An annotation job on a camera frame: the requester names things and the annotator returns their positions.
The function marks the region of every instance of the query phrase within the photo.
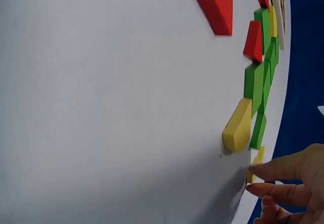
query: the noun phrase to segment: finger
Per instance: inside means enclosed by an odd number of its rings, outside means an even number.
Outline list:
[[[267,223],[265,223],[265,222],[264,222],[263,220],[261,220],[260,218],[256,218],[256,219],[254,219],[253,224],[267,224]]]
[[[316,212],[302,212],[290,215],[277,215],[279,224],[320,224],[320,220],[323,210]]]
[[[275,210],[275,208],[273,208],[270,205],[264,206],[261,212],[261,219],[265,222],[265,223],[276,223],[276,215],[277,212]]]
[[[271,196],[267,195],[267,196],[264,196],[262,198],[261,206],[262,206],[262,208],[264,208],[267,205],[275,206],[275,205],[278,205],[278,204],[276,203],[276,201],[274,200],[274,198],[272,198]]]
[[[305,224],[305,222],[300,222],[305,213],[295,213],[291,214],[289,212],[285,211],[280,211],[277,214],[277,222],[278,224]]]
[[[299,207],[306,207],[312,196],[310,190],[303,184],[274,185],[271,183],[254,183],[247,187],[247,191],[259,198],[269,195],[276,202]]]
[[[265,181],[300,179],[309,190],[324,200],[324,145],[313,144],[302,152],[250,166],[250,171]]]

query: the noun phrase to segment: green block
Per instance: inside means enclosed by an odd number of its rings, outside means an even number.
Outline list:
[[[252,100],[252,117],[262,102],[264,63],[253,63],[245,69],[244,97]]]
[[[270,45],[270,13],[268,9],[258,9],[254,12],[254,19],[261,21],[262,29],[262,51],[265,54]]]
[[[280,53],[280,48],[279,48],[279,39],[278,38],[271,38],[271,42],[270,45],[273,44],[274,45],[274,63],[275,66],[277,66],[279,64],[279,53]]]
[[[265,54],[264,61],[269,61],[270,62],[270,82],[272,84],[274,73],[275,73],[275,68],[277,66],[275,40],[271,40],[268,51]]]
[[[274,39],[275,39],[275,60],[276,63],[279,64],[280,42],[279,42],[279,38],[274,38]]]
[[[267,119],[265,115],[258,113],[250,141],[250,148],[260,149],[266,124]]]
[[[263,77],[263,92],[262,92],[262,101],[258,109],[258,113],[264,113],[267,107],[268,98],[271,88],[271,73],[270,73],[270,62],[264,61],[264,77]]]

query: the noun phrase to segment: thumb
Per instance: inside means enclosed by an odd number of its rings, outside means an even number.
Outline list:
[[[305,186],[324,200],[324,145],[313,144],[305,150],[252,165],[250,171],[265,181],[302,180]]]

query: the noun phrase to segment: yellow hexagon block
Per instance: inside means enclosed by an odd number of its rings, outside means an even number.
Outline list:
[[[274,6],[272,5],[270,6],[270,35],[273,38],[278,37],[277,15]]]
[[[263,162],[264,150],[265,150],[265,147],[264,146],[260,147],[257,156],[254,158],[254,160],[252,162],[252,165],[260,164],[260,163]],[[247,182],[248,183],[254,183],[255,182],[255,179],[256,179],[256,175],[254,175],[254,174],[252,174],[251,172],[248,171],[248,174],[247,174]]]
[[[251,114],[252,100],[241,99],[222,134],[226,149],[231,152],[242,152],[248,147],[251,136]]]

